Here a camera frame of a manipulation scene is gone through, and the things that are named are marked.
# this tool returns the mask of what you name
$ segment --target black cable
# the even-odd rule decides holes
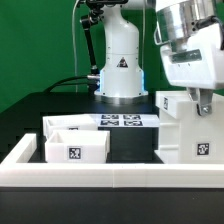
[[[46,90],[44,91],[44,93],[50,93],[51,90],[53,90],[56,87],[60,87],[60,86],[77,86],[77,85],[89,85],[89,83],[87,83],[87,82],[79,82],[79,83],[58,84],[58,85],[52,86],[51,89],[48,88],[47,91]]]
[[[44,93],[49,93],[49,92],[51,92],[52,89],[54,89],[55,87],[59,86],[60,84],[63,84],[65,82],[69,82],[69,81],[73,81],[73,80],[80,80],[80,79],[87,79],[87,76],[74,76],[74,77],[62,79],[62,80],[54,83],[53,85],[51,85],[47,89],[45,89],[43,92]]]

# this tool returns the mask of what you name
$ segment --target warning label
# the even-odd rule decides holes
[[[117,65],[118,68],[128,68],[128,64],[124,57],[120,60],[120,62]]]

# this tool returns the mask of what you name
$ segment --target metal bracket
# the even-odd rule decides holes
[[[212,96],[213,90],[199,89],[199,88],[187,88],[188,95],[192,101],[197,101],[198,115],[205,117],[212,114]]]

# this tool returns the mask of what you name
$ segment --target white cube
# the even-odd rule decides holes
[[[110,151],[108,131],[54,131],[45,143],[48,163],[105,163]]]

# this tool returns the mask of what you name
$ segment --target qr code marker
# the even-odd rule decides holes
[[[198,144],[197,155],[208,156],[210,151],[209,143]]]
[[[168,110],[168,99],[164,98],[164,109]]]
[[[124,120],[141,120],[140,115],[134,115],[134,114],[126,114],[123,115]]]
[[[73,131],[73,130],[79,130],[78,127],[69,127],[68,130]]]
[[[102,126],[119,126],[119,121],[101,120]]]
[[[119,115],[117,114],[103,114],[101,119],[103,120],[118,120],[119,119]]]
[[[81,148],[71,147],[71,148],[69,148],[68,153],[69,153],[69,159],[71,159],[71,160],[79,160],[82,157],[81,156]]]
[[[124,121],[125,126],[140,127],[143,126],[141,121]]]

